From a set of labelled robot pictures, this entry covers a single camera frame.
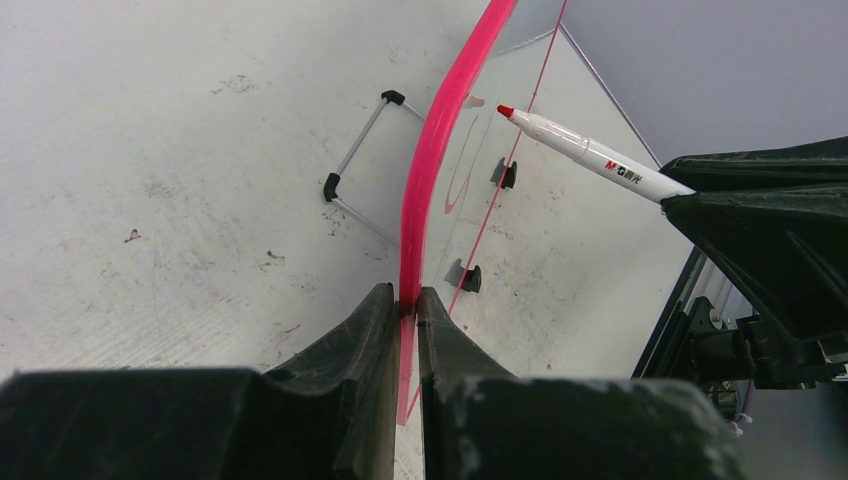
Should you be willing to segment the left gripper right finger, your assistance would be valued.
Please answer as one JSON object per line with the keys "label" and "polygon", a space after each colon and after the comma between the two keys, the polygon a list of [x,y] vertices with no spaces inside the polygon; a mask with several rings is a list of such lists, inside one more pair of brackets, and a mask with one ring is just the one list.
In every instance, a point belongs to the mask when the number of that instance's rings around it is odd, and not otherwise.
{"label": "left gripper right finger", "polygon": [[740,479],[727,424],[693,385],[521,378],[417,303],[429,479]]}

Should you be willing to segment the pink framed whiteboard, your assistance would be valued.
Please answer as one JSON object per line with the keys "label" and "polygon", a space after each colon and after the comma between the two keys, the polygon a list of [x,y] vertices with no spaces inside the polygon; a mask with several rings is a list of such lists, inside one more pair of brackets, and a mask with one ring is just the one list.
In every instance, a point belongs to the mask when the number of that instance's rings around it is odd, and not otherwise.
{"label": "pink framed whiteboard", "polygon": [[580,9],[578,1],[489,3],[426,115],[400,218],[398,479],[424,475],[410,314],[424,288],[513,373],[626,378],[686,249],[654,204],[497,112],[539,113],[657,167],[575,40]]}

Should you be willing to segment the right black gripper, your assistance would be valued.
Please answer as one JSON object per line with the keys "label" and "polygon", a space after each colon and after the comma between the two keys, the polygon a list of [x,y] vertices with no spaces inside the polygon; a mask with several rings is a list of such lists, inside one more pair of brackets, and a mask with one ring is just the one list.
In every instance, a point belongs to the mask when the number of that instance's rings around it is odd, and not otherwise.
{"label": "right black gripper", "polygon": [[846,354],[832,360],[818,341],[795,338],[847,330],[847,188],[824,185],[847,181],[847,139],[681,156],[660,172],[699,191],[662,201],[669,222],[793,336],[758,315],[732,330],[694,333],[682,377],[751,380],[767,390],[846,377]]}

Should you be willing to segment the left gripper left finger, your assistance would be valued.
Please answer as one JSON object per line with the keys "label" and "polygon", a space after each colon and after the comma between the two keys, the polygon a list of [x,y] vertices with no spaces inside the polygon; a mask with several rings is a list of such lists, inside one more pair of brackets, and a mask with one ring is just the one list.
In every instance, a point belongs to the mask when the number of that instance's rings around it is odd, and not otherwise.
{"label": "left gripper left finger", "polygon": [[1,387],[5,479],[389,479],[398,312],[375,285],[278,367],[40,371]]}

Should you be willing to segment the white red marker pen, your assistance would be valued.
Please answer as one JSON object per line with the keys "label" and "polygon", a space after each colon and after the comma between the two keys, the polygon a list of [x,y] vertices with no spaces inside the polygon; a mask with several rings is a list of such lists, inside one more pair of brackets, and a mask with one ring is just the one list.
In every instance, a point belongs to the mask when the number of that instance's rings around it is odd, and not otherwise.
{"label": "white red marker pen", "polygon": [[661,172],[546,117],[506,105],[498,105],[497,112],[533,140],[651,202],[660,204],[667,198],[695,193]]}

